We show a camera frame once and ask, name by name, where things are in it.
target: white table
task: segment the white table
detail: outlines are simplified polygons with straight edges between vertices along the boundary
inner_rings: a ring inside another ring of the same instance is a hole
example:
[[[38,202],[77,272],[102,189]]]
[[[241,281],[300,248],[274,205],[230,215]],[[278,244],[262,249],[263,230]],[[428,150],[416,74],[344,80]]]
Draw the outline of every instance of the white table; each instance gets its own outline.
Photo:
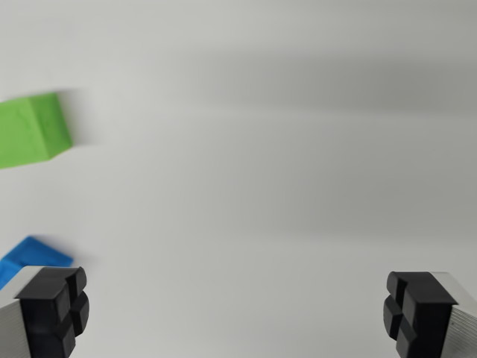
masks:
[[[471,1],[0,4],[0,97],[78,144],[0,171],[0,252],[89,275],[74,358],[397,357],[391,270],[477,295]]]

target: green block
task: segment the green block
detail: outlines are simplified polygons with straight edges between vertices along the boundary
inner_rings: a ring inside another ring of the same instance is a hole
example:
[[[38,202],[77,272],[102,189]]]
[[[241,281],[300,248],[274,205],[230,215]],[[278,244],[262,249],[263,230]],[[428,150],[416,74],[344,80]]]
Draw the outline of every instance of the green block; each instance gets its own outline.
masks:
[[[0,168],[50,160],[71,147],[56,93],[0,103]]]

